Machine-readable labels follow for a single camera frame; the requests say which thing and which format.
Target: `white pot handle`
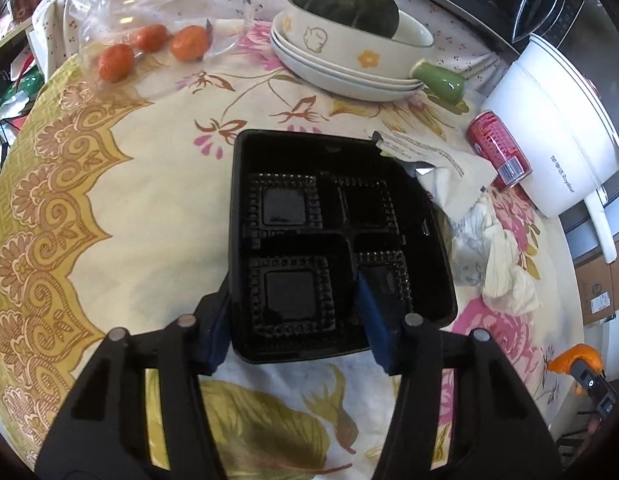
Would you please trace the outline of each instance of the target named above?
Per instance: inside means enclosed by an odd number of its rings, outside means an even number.
[[[601,197],[598,195],[598,190],[592,191],[584,198],[584,201],[587,211],[589,211],[592,218],[593,228],[596,229],[605,263],[611,264],[617,256],[616,244],[614,243],[614,236],[611,234],[611,228],[605,216],[605,209],[603,208]]]

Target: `cartoon character drawing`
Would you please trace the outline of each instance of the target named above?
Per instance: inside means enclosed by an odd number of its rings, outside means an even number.
[[[303,41],[308,49],[318,54],[327,43],[327,33],[320,27],[308,27],[303,36]]]

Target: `green object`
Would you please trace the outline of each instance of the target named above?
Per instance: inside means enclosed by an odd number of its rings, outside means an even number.
[[[394,0],[292,0],[301,9],[347,27],[392,38],[398,28]]]
[[[5,93],[0,98],[0,106],[4,104],[5,101],[7,101],[8,99],[13,98],[14,95],[16,95],[17,92],[21,90],[24,90],[27,93],[28,97],[31,99],[36,94],[38,94],[38,91],[41,89],[44,83],[45,78],[43,77],[43,74],[41,74],[41,71],[38,69],[37,66],[35,66],[32,70],[30,70],[21,78],[21,81],[18,83],[18,88],[16,88],[16,82],[13,82],[10,85],[10,88],[5,90]]]
[[[410,77],[420,79],[436,97],[452,106],[458,104],[463,97],[465,78],[442,66],[419,61],[414,65]]]

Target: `black plastic tray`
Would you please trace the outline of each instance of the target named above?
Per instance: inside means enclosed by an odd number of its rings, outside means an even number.
[[[232,343],[246,361],[369,348],[354,306],[371,267],[404,312],[457,314],[435,209],[368,140],[247,130],[236,140],[230,215]]]

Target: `can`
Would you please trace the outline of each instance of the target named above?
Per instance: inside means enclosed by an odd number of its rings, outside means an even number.
[[[476,117],[467,128],[467,138],[474,151],[496,168],[493,182],[503,191],[518,184],[531,173],[531,166],[503,121],[491,110]]]

